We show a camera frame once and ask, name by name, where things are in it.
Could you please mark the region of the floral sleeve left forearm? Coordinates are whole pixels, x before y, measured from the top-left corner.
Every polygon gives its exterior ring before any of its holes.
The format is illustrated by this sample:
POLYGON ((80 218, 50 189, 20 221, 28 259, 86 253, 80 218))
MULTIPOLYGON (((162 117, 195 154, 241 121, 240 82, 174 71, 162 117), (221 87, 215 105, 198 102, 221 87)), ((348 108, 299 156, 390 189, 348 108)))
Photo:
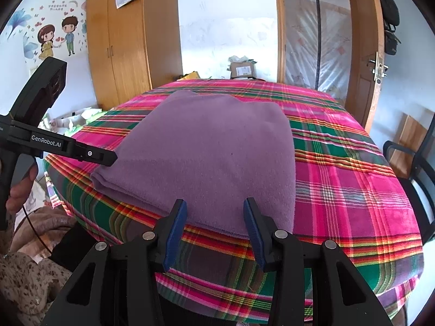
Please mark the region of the floral sleeve left forearm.
POLYGON ((1 296, 23 325, 40 325, 96 240, 63 208, 41 207, 17 231, 15 215, 7 214, 7 223, 1 232, 1 296), (25 249, 36 233, 54 244, 51 256, 39 262, 34 248, 25 249))

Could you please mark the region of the person's left hand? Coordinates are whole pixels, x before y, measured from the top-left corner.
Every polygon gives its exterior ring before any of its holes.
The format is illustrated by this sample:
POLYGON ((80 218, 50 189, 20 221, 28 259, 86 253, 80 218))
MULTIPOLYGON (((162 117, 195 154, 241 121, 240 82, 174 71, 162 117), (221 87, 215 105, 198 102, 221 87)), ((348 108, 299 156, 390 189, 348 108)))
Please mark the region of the person's left hand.
POLYGON ((27 176, 20 183, 10 189, 6 209, 10 215, 17 214, 29 198, 35 178, 38 175, 38 166, 33 165, 27 176))

